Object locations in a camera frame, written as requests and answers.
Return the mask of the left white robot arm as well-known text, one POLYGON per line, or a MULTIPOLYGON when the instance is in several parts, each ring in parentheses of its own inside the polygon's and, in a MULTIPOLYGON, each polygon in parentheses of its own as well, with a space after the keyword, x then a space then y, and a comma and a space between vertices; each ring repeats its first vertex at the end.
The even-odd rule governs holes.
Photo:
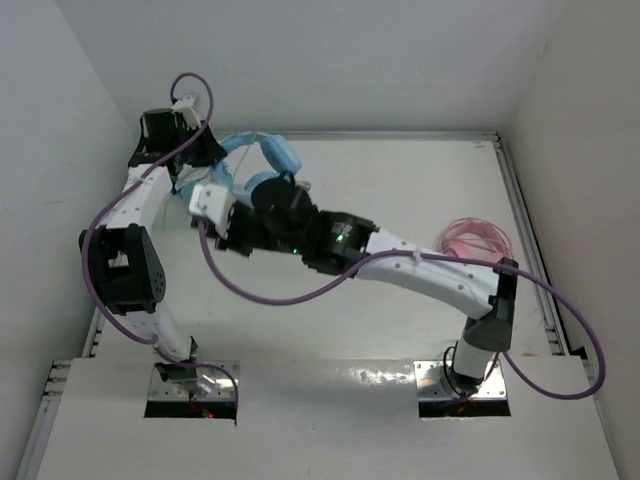
POLYGON ((226 154, 190 107, 146 111, 139 126, 122 193, 80 235, 83 277, 100 314, 155 351, 163 381, 185 386, 199 379, 197 343, 165 303, 165 270, 150 232, 183 169, 213 166, 226 154))

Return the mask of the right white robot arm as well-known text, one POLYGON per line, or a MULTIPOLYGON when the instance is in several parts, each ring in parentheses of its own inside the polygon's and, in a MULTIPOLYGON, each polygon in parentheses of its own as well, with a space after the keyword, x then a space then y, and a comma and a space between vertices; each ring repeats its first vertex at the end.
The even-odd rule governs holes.
POLYGON ((517 264, 509 258, 475 265, 421 249, 370 220, 318 209, 285 177, 260 183, 250 204, 217 184, 204 187, 195 201, 220 250, 245 257, 254 250, 297 255, 321 274, 398 286, 462 312, 466 323, 442 367, 457 396, 476 393, 489 361, 511 347, 517 264))

